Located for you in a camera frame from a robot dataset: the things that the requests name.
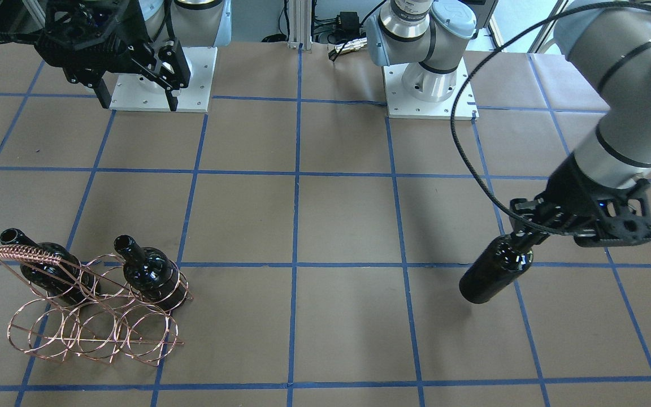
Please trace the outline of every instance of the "mounting plate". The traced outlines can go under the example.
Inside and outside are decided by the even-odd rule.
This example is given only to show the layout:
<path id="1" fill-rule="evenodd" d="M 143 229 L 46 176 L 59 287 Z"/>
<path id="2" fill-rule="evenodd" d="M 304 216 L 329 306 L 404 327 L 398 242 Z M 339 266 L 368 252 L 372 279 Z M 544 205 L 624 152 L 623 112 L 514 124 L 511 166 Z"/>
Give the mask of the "mounting plate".
<path id="1" fill-rule="evenodd" d="M 177 111 L 207 113 L 215 72 L 217 48 L 183 48 L 192 72 L 189 86 L 181 90 Z M 165 90 L 140 75 L 120 75 L 109 108 L 129 111 L 170 111 Z"/>
<path id="2" fill-rule="evenodd" d="M 401 75 L 408 64 L 390 65 L 383 67 L 383 78 L 385 82 L 385 100 L 388 103 L 388 116 L 395 119 L 442 119 L 448 120 L 452 115 L 452 107 L 457 91 L 462 87 L 468 72 L 466 64 L 459 62 L 457 68 L 457 84 L 454 92 L 447 99 L 439 103 L 422 101 L 406 92 L 401 82 Z M 456 120 L 471 120 L 473 116 L 479 117 L 479 110 L 476 107 L 474 91 L 471 84 L 468 84 L 463 91 L 462 97 L 457 106 Z"/>

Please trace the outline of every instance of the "wine bottle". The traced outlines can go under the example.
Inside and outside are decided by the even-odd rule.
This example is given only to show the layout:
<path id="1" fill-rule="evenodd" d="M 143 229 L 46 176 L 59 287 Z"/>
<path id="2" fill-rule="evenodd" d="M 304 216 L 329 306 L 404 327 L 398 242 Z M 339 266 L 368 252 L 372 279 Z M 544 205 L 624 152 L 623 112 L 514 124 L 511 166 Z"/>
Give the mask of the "wine bottle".
<path id="1" fill-rule="evenodd" d="M 3 245 L 27 245 L 31 247 L 41 248 L 48 253 L 59 255 L 62 260 L 79 265 L 80 261 L 70 254 L 64 247 L 52 242 L 34 243 L 29 239 L 24 232 L 19 229 L 7 229 L 0 234 L 0 242 Z M 34 263 L 34 267 L 44 271 L 36 270 L 26 265 L 20 265 L 21 274 L 33 284 L 45 289 L 49 296 L 59 296 L 64 302 L 70 305 L 82 303 L 87 299 L 81 289 L 77 286 L 77 282 L 72 280 L 72 277 L 67 275 L 64 270 L 59 266 L 46 265 L 45 263 Z M 75 278 L 79 278 L 80 270 L 70 265 L 61 265 Z M 86 286 L 92 291 L 94 286 L 94 278 L 89 273 L 84 273 L 82 278 L 79 279 L 83 286 Z"/>
<path id="2" fill-rule="evenodd" d="M 128 235 L 114 240 L 114 250 L 124 258 L 124 278 L 142 297 L 164 311 L 184 302 L 185 288 L 178 284 L 179 271 L 165 253 L 140 247 Z"/>

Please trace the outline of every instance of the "grid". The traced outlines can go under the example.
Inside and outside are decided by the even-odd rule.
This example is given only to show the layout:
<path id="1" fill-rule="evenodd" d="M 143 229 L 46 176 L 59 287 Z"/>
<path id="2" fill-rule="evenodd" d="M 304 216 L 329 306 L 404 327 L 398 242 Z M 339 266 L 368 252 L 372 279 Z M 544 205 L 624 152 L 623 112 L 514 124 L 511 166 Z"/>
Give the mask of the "grid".
<path id="1" fill-rule="evenodd" d="M 533 107 L 533 106 L 491 106 L 479 105 L 481 111 L 535 111 L 547 112 L 555 126 L 558 134 L 559 142 L 563 146 L 564 154 L 569 153 L 568 142 L 563 134 L 562 128 L 556 116 L 557 113 L 604 113 L 604 110 L 598 109 L 559 109 L 550 103 L 548 95 L 545 90 L 545 83 L 543 83 L 540 73 L 535 66 L 534 59 L 528 59 L 532 73 L 537 81 L 540 95 L 546 107 Z M 0 155 L 2 155 L 5 146 L 7 145 L 10 136 L 15 129 L 18 120 L 20 119 L 23 110 L 29 100 L 33 98 L 93 98 L 89 95 L 66 95 L 66 94 L 52 94 L 52 93 L 34 93 L 34 86 L 44 68 L 44 63 L 38 65 L 34 77 L 29 83 L 28 90 L 25 93 L 0 93 L 0 96 L 21 97 L 21 104 L 16 109 L 16 113 L 11 119 L 10 126 L 6 134 L 3 136 L 0 144 Z M 267 266 L 272 269 L 285 269 L 291 271 L 291 289 L 289 300 L 289 332 L 288 332 L 288 352 L 287 352 L 287 381 L 284 382 L 246 382 L 246 383 L 163 383 L 163 373 L 168 368 L 168 360 L 158 366 L 155 373 L 154 381 L 152 384 L 30 384 L 29 379 L 34 368 L 34 358 L 29 359 L 21 379 L 21 384 L 18 386 L 0 386 L 0 392 L 16 392 L 15 405 L 23 403 L 26 394 L 32 392 L 60 392 L 60 391 L 129 391 L 129 389 L 136 389 L 137 391 L 149 392 L 150 405 L 158 405 L 160 400 L 160 392 L 162 391 L 285 391 L 286 399 L 285 404 L 290 407 L 294 404 L 294 392 L 298 389 L 364 389 L 364 388 L 408 388 L 415 389 L 418 393 L 418 404 L 421 406 L 427 405 L 427 397 L 425 389 L 429 388 L 443 388 L 443 387 L 483 387 L 483 386 L 538 386 L 540 389 L 540 396 L 543 400 L 543 405 L 550 406 L 552 402 L 549 397 L 548 386 L 550 384 L 595 384 L 595 383 L 651 383 L 651 374 L 649 375 L 624 375 L 624 376 L 564 376 L 553 377 L 545 376 L 540 362 L 540 352 L 535 340 L 535 333 L 530 324 L 529 313 L 527 312 L 527 302 L 522 293 L 522 287 L 519 282 L 514 284 L 514 291 L 516 293 L 517 301 L 519 304 L 519 311 L 521 314 L 524 330 L 527 336 L 530 353 L 533 359 L 535 368 L 535 377 L 528 378 L 508 378 L 508 379 L 449 379 L 449 380 L 428 380 L 424 379 L 422 373 L 422 354 L 419 352 L 418 330 L 416 329 L 416 317 L 414 316 L 414 300 L 411 298 L 411 283 L 413 278 L 410 271 L 416 268 L 440 268 L 440 269 L 462 269 L 465 267 L 463 263 L 449 262 L 413 262 L 408 261 L 406 250 L 406 232 L 403 226 L 402 206 L 403 190 L 400 185 L 404 180 L 418 180 L 418 179 L 444 179 L 444 180 L 468 180 L 470 175 L 464 174 L 430 174 L 430 173 L 401 173 L 396 169 L 396 158 L 394 155 L 392 124 L 393 120 L 385 118 L 385 136 L 387 137 L 388 144 L 388 158 L 390 164 L 390 172 L 313 172 L 301 170 L 301 149 L 302 149 L 302 125 L 307 118 L 303 115 L 302 109 L 306 104 L 338 104 L 338 105 L 375 105 L 384 106 L 381 101 L 369 100 L 335 100 L 335 99 L 317 99 L 317 98 L 304 98 L 303 97 L 303 77 L 304 77 L 304 63 L 302 51 L 297 51 L 297 96 L 295 98 L 287 97 L 262 97 L 262 96 L 227 96 L 218 95 L 214 96 L 213 104 L 217 103 L 220 99 L 238 100 L 238 101 L 263 101 L 263 102 L 286 102 L 294 103 L 296 106 L 296 126 L 295 126 L 295 154 L 294 154 L 294 171 L 255 171 L 255 170 L 207 170 L 201 168 L 201 157 L 206 142 L 207 126 L 209 125 L 209 116 L 205 115 L 202 119 L 201 132 L 199 133 L 199 141 L 197 144 L 196 160 L 194 160 L 194 167 L 189 169 L 160 169 L 160 168 L 118 168 L 118 167 L 101 167 L 100 162 L 103 152 L 108 142 L 110 132 L 118 112 L 112 111 L 108 116 L 106 129 L 101 138 L 94 164 L 92 167 L 15 167 L 15 166 L 0 166 L 0 172 L 73 172 L 83 173 L 87 176 L 87 181 L 84 188 L 84 193 L 80 200 L 75 221 L 72 225 L 69 237 L 67 239 L 66 247 L 70 249 L 75 242 L 75 235 L 77 235 L 78 227 L 83 218 L 85 205 L 91 191 L 93 190 L 93 183 L 99 174 L 106 173 L 152 173 L 152 174 L 182 174 L 185 177 L 190 176 L 188 201 L 184 210 L 184 222 L 181 226 L 181 234 L 179 238 L 178 250 L 176 253 L 176 261 L 178 265 L 183 268 L 241 268 L 241 267 L 262 267 Z M 484 178 L 491 190 L 494 190 L 494 180 L 546 180 L 547 177 L 543 175 L 496 175 L 491 173 L 488 166 L 488 159 L 483 147 L 483 137 L 478 127 L 478 123 L 473 120 L 471 123 L 473 137 L 478 149 L 478 154 L 481 161 L 481 169 L 483 170 Z M 196 187 L 198 178 L 203 175 L 243 175 L 243 176 L 278 176 L 278 177 L 292 177 L 294 178 L 293 185 L 293 228 L 292 228 L 292 260 L 290 262 L 224 262 L 224 261 L 185 261 L 185 247 L 188 240 L 188 232 L 190 231 L 191 215 L 193 213 L 193 204 L 196 200 Z M 302 261 L 299 258 L 299 223 L 300 223 L 300 198 L 301 198 L 301 183 L 303 177 L 323 177 L 323 178 L 382 178 L 390 180 L 393 190 L 393 206 L 395 208 L 396 226 L 398 229 L 398 248 L 400 249 L 400 262 L 368 262 L 368 261 L 352 261 L 352 262 L 320 262 L 320 261 Z M 496 224 L 498 230 L 504 233 L 504 225 L 498 210 L 494 207 L 496 216 Z M 607 269 L 610 270 L 618 286 L 620 297 L 623 301 L 623 306 L 626 308 L 628 316 L 636 332 L 636 336 L 640 342 L 641 350 L 643 350 L 644 358 L 649 365 L 651 371 L 651 352 L 648 348 L 648 341 L 643 335 L 640 328 L 640 323 L 636 317 L 635 311 L 631 306 L 630 297 L 628 292 L 623 286 L 620 270 L 622 269 L 651 269 L 651 263 L 631 263 L 622 262 L 618 263 L 613 259 L 610 250 L 605 250 L 604 262 L 556 262 L 545 261 L 534 264 L 534 273 L 538 272 L 539 268 L 548 267 L 564 267 L 564 268 L 590 268 L 590 269 Z M 326 382 L 326 381 L 299 381 L 296 376 L 296 343 L 297 343 L 297 296 L 299 289 L 299 270 L 304 268 L 376 268 L 388 269 L 395 268 L 402 271 L 403 278 L 403 295 L 406 301 L 406 315 L 408 317 L 408 327 L 410 336 L 411 353 L 413 354 L 414 366 L 414 380 L 393 380 L 393 381 L 356 381 L 356 382 Z"/>

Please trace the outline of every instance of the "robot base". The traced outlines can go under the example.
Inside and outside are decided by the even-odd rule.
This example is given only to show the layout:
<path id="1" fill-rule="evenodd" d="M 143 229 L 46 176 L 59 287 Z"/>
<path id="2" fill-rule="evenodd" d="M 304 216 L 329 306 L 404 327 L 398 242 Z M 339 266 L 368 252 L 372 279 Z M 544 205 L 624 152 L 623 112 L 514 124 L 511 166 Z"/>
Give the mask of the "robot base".
<path id="1" fill-rule="evenodd" d="M 192 47 L 184 48 L 184 53 L 188 57 L 192 77 L 189 86 L 184 88 L 177 98 L 177 111 L 207 113 L 218 49 Z M 154 83 L 151 84 L 153 85 L 151 87 L 143 86 L 139 75 L 120 75 L 109 108 L 129 111 L 170 111 L 165 90 Z"/>
<path id="2" fill-rule="evenodd" d="M 400 64 L 383 67 L 388 116 L 395 119 L 448 120 L 452 115 L 452 107 L 454 106 L 457 91 L 462 87 L 463 81 L 466 80 L 468 74 L 463 59 L 459 62 L 459 68 L 457 69 L 457 84 L 454 87 L 454 92 L 447 100 L 439 103 L 422 101 L 406 92 L 401 82 L 401 75 L 403 75 L 407 66 L 408 64 Z M 474 91 L 471 88 L 471 84 L 468 84 L 457 105 L 455 118 L 457 120 L 471 120 L 474 115 L 478 118 L 479 111 L 476 108 Z"/>

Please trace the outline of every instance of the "bottle neck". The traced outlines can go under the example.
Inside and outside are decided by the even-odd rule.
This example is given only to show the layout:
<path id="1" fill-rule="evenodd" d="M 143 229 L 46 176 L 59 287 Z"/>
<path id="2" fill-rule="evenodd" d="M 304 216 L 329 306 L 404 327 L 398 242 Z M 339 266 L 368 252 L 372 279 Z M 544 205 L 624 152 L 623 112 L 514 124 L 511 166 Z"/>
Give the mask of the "bottle neck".
<path id="1" fill-rule="evenodd" d="M 29 239 L 24 232 L 19 229 L 7 229 L 0 234 L 0 242 L 3 245 L 27 245 L 32 247 L 39 247 L 34 240 Z"/>
<path id="2" fill-rule="evenodd" d="M 126 263 L 134 266 L 144 266 L 147 255 L 142 247 L 128 235 L 122 235 L 114 240 L 114 250 L 124 258 Z"/>

